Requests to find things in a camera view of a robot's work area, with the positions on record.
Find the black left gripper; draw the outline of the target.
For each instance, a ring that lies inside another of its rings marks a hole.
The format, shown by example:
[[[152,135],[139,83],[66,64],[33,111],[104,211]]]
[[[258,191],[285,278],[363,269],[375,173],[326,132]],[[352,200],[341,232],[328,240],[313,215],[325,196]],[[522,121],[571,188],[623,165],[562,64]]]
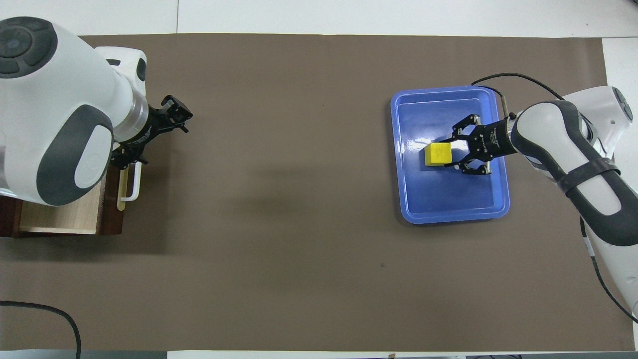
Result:
[[[160,134],[180,130],[188,133],[186,123],[193,118],[193,113],[187,106],[173,95],[166,95],[160,108],[148,105],[148,116],[142,130],[130,139],[130,145],[115,143],[110,153],[110,164],[123,171],[130,165],[141,163],[148,165],[149,161],[144,157],[146,144]]]

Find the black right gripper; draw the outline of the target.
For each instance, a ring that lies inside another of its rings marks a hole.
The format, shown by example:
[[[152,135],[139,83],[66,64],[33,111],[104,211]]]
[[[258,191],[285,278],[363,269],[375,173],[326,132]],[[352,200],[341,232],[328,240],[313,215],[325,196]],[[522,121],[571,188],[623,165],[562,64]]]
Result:
[[[456,168],[464,175],[487,176],[492,173],[490,162],[493,159],[505,157],[517,153],[510,140],[510,132],[513,123],[509,120],[500,120],[487,125],[481,124],[481,116],[470,114],[453,125],[451,142],[477,141],[477,149],[470,152],[460,161],[445,164],[445,168]],[[465,133],[468,127],[472,131]]]

